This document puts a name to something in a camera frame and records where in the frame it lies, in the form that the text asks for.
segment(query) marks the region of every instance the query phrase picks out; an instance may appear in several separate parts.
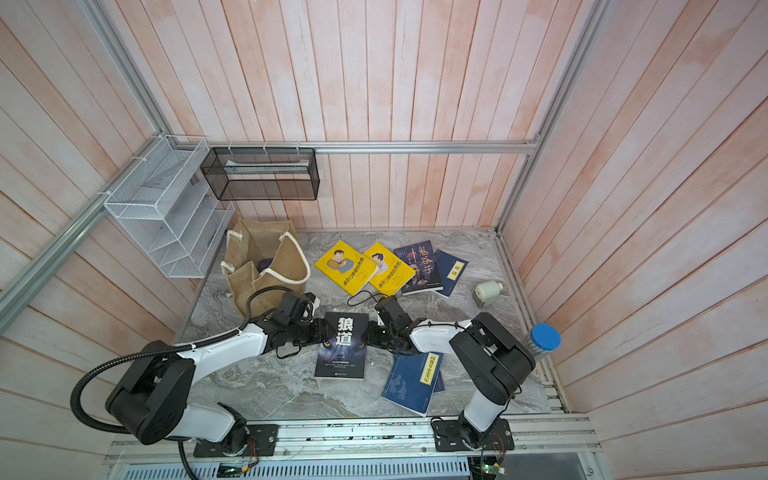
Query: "black wire mesh basket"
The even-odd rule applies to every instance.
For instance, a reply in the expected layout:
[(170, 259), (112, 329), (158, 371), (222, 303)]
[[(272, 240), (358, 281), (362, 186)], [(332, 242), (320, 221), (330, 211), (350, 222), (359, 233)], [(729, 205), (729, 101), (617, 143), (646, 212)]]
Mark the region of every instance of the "black wire mesh basket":
[(214, 147), (200, 167), (219, 200), (317, 200), (312, 148)]

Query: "book cover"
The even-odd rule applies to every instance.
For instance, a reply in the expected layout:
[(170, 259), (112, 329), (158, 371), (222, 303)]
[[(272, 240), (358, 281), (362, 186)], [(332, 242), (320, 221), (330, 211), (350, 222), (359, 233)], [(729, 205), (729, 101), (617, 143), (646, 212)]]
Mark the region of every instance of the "book cover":
[(435, 381), (435, 389), (432, 391), (432, 393), (437, 392), (444, 392), (445, 391), (445, 383), (442, 381), (442, 373), (437, 372), (437, 380)]
[(432, 242), (427, 240), (407, 247), (395, 248), (394, 254), (416, 271), (416, 275), (402, 286), (403, 295), (442, 290), (440, 270), (435, 262)]
[(366, 373), (366, 344), (362, 334), (368, 326), (367, 313), (326, 313), (334, 330), (317, 352), (315, 376), (331, 379), (362, 379)]
[(376, 275), (378, 268), (373, 260), (361, 255), (341, 240), (320, 257), (315, 266), (349, 295), (358, 293), (362, 286)]
[(379, 292), (392, 296), (408, 280), (416, 275), (416, 271), (400, 260), (394, 253), (376, 242), (364, 253), (376, 264), (376, 273), (371, 278), (371, 285)]
[(462, 278), (468, 262), (442, 250), (435, 252), (435, 262), (442, 279), (442, 290), (437, 291), (437, 293), (445, 297), (451, 296), (451, 292), (456, 287), (458, 279)]
[(272, 265), (272, 260), (275, 260), (273, 258), (263, 258), (259, 260), (259, 264), (256, 266), (256, 270), (260, 272), (261, 270), (264, 270), (265, 268)]
[(426, 416), (440, 373), (442, 353), (395, 355), (382, 397)]

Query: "wooden plank wall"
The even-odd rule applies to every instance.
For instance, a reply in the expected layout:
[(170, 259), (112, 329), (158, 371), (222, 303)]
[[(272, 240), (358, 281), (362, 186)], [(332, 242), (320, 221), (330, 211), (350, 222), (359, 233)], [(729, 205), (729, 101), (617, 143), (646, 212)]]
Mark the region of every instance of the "wooden plank wall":
[[(212, 141), (523, 140), (594, 0), (104, 0), (174, 133)], [(522, 156), (320, 155), (298, 228), (491, 226)]]
[[(75, 0), (0, 2), (0, 290), (152, 134)], [(74, 418), (71, 388), (102, 362), (170, 341), (193, 294), (102, 221), (0, 338), (3, 477), (95, 474), (113, 435)], [(123, 372), (91, 383), (88, 412), (109, 420)]]
[(616, 478), (768, 475), (766, 25), (616, 2), (505, 231)]

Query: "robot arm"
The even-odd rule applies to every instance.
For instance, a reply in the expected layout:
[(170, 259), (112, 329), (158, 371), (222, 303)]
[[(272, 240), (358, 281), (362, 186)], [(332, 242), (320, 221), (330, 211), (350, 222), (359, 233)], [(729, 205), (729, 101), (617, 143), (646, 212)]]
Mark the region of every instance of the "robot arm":
[[(186, 344), (181, 351), (161, 341), (149, 343), (143, 350), (146, 356), (133, 356), (138, 358), (109, 395), (107, 411), (145, 445), (173, 437), (198, 438), (225, 455), (239, 455), (249, 435), (245, 418), (224, 404), (187, 404), (190, 387), (218, 369), (286, 343), (300, 348), (328, 339), (325, 321), (313, 318), (318, 303), (311, 293), (287, 292), (276, 309), (238, 329), (199, 340), (199, 347)], [(458, 323), (413, 321), (394, 297), (380, 300), (376, 311), (383, 326), (369, 324), (364, 337), (368, 345), (394, 353), (456, 355), (477, 388), (458, 420), (442, 422), (440, 433), (435, 429), (437, 439), (449, 440), (442, 451), (490, 445), (492, 432), (505, 423), (499, 415), (535, 367), (527, 349), (488, 313)], [(441, 443), (435, 443), (440, 450)]]
[[(187, 404), (190, 387), (225, 366), (271, 352), (285, 343), (306, 346), (326, 339), (324, 320), (314, 319), (319, 301), (312, 293), (288, 292), (280, 305), (251, 320), (244, 328), (219, 335), (228, 337), (210, 345), (178, 353), (163, 353), (135, 360), (115, 386), (107, 411), (145, 445), (167, 437), (204, 439), (236, 455), (245, 447), (245, 418), (219, 404)], [(210, 343), (206, 340), (197, 343)], [(168, 345), (149, 343), (144, 351), (162, 351)]]
[(490, 445), (491, 432), (505, 422), (499, 415), (536, 367), (530, 352), (489, 313), (457, 323), (413, 321), (392, 296), (380, 300), (376, 312), (383, 326), (369, 324), (369, 345), (458, 357), (477, 390), (458, 420), (439, 426), (443, 436), (460, 440), (452, 442), (456, 449), (463, 449), (461, 443), (472, 449)]

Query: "white wire mesh rack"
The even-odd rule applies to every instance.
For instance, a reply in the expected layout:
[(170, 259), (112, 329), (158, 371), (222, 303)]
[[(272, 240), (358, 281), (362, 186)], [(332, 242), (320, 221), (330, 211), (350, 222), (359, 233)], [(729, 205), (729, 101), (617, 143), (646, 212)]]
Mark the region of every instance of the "white wire mesh rack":
[(207, 152), (204, 139), (180, 150), (162, 137), (104, 202), (165, 276), (202, 278), (234, 213), (206, 181), (192, 183)]
[(204, 138), (193, 150), (174, 150), (169, 137), (162, 137), (104, 205), (116, 218), (162, 220), (207, 153)]

